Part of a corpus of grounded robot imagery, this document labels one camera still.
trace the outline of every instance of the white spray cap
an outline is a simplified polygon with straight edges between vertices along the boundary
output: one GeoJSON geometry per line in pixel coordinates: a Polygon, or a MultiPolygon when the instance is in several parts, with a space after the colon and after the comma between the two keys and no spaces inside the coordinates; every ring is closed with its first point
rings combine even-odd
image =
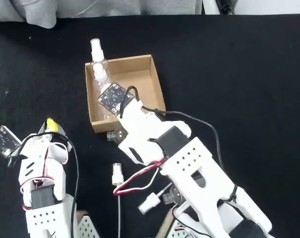
{"type": "Polygon", "coordinates": [[[92,39],[91,44],[91,56],[94,62],[100,62],[105,59],[104,51],[101,49],[100,40],[92,39]]]}
{"type": "Polygon", "coordinates": [[[98,82],[104,82],[107,80],[108,75],[105,69],[102,67],[102,64],[100,63],[94,64],[93,70],[94,70],[95,79],[98,82]]]}

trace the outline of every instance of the gray fabric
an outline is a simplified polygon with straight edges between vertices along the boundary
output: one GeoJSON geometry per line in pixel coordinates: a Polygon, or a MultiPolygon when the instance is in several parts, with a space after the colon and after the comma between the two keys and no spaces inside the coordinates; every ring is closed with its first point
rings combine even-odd
{"type": "Polygon", "coordinates": [[[0,0],[0,21],[52,28],[56,18],[201,14],[202,0],[0,0]]]}

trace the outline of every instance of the clear plastic bottle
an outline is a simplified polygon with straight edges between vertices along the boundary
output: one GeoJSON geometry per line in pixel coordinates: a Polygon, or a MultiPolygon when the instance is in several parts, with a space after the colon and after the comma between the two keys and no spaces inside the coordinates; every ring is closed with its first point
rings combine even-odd
{"type": "Polygon", "coordinates": [[[93,80],[93,91],[94,91],[94,103],[97,107],[97,115],[99,120],[114,118],[107,109],[105,109],[98,101],[99,96],[103,91],[110,85],[111,81],[106,71],[108,62],[104,57],[104,52],[101,49],[100,40],[92,39],[91,44],[91,56],[92,62],[90,64],[92,69],[93,80]]]}
{"type": "Polygon", "coordinates": [[[94,81],[93,81],[93,90],[94,90],[94,101],[97,107],[97,114],[99,120],[105,120],[113,118],[114,115],[110,113],[106,108],[104,108],[98,101],[99,96],[103,91],[109,87],[110,79],[107,72],[100,63],[95,63],[93,65],[94,72],[94,81]]]}

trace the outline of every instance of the black cable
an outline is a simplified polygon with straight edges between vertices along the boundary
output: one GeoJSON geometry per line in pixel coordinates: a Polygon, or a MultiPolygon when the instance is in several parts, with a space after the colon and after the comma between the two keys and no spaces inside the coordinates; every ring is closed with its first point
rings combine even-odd
{"type": "Polygon", "coordinates": [[[182,113],[182,112],[177,112],[177,111],[162,111],[162,110],[159,110],[159,109],[150,109],[150,108],[147,108],[145,106],[142,107],[143,109],[149,111],[149,112],[154,112],[154,113],[162,113],[162,114],[180,114],[180,115],[183,115],[187,118],[190,118],[192,120],[195,120],[195,121],[198,121],[198,122],[201,122],[207,126],[209,126],[214,134],[215,134],[215,138],[216,138],[216,145],[217,145],[217,156],[218,156],[218,162],[219,162],[219,165],[220,167],[222,168],[223,171],[225,171],[224,169],[224,165],[223,165],[223,161],[222,161],[222,158],[221,158],[221,153],[220,153],[220,142],[219,142],[219,136],[218,136],[218,132],[217,130],[214,128],[213,125],[209,124],[208,122],[205,122],[204,120],[201,120],[201,119],[198,119],[198,118],[195,118],[195,117],[192,117],[190,115],[187,115],[185,113],[182,113]]]}
{"type": "Polygon", "coordinates": [[[124,101],[125,101],[125,98],[127,97],[128,93],[131,91],[131,89],[133,89],[134,92],[135,92],[135,98],[136,98],[136,100],[137,100],[137,101],[140,100],[140,99],[139,99],[139,93],[138,93],[138,90],[136,89],[136,87],[134,87],[134,86],[129,86],[129,87],[126,89],[126,91],[125,91],[125,93],[124,93],[124,95],[123,95],[123,97],[122,97],[121,103],[120,103],[120,110],[119,110],[120,118],[122,118],[122,116],[123,116],[123,111],[124,111],[124,101]]]}
{"type": "Polygon", "coordinates": [[[198,230],[195,230],[194,228],[192,228],[192,227],[190,227],[190,226],[184,224],[183,222],[181,222],[181,221],[176,217],[174,211],[175,211],[176,208],[179,207],[180,202],[181,202],[181,200],[180,200],[180,201],[178,202],[178,204],[177,204],[176,206],[174,206],[173,209],[172,209],[172,215],[173,215],[174,219],[177,220],[179,223],[181,223],[183,226],[185,226],[185,227],[187,227],[187,228],[193,230],[194,232],[196,232],[196,233],[198,233],[198,234],[200,234],[200,235],[204,235],[204,236],[207,236],[207,237],[212,238],[210,235],[208,235],[208,234],[206,234],[206,233],[203,233],[203,232],[199,232],[198,230]]]}
{"type": "Polygon", "coordinates": [[[9,167],[13,167],[15,166],[16,162],[19,161],[19,155],[23,149],[23,147],[25,146],[26,142],[33,138],[33,137],[37,137],[37,136],[43,136],[43,135],[57,135],[60,136],[61,138],[63,138],[64,140],[66,140],[67,142],[70,143],[70,145],[72,146],[72,149],[74,151],[74,155],[75,155],[75,161],[76,161],[76,169],[77,169],[77,178],[76,178],[76,186],[75,186],[75,194],[74,194],[74,199],[72,202],[72,206],[71,206],[71,218],[70,218],[70,237],[74,238],[74,213],[75,213],[75,204],[76,204],[76,198],[77,198],[77,191],[78,191],[78,181],[79,181],[79,165],[78,165],[78,157],[77,157],[77,153],[74,147],[74,144],[72,143],[71,140],[69,140],[67,138],[67,136],[62,135],[58,132],[43,132],[43,133],[39,133],[39,134],[34,134],[34,135],[29,135],[28,137],[25,138],[25,140],[22,142],[22,144],[20,145],[20,148],[18,149],[15,157],[15,161],[11,164],[9,164],[9,167]]]}

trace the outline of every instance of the yellow component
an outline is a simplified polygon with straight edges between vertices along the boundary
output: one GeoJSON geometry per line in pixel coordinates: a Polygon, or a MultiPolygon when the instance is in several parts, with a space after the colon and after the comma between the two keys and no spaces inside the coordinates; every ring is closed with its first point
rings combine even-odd
{"type": "Polygon", "coordinates": [[[51,131],[55,131],[55,132],[58,132],[59,131],[59,126],[57,125],[57,123],[51,119],[51,118],[47,118],[47,121],[46,121],[46,125],[47,125],[47,129],[50,129],[51,131]]]}

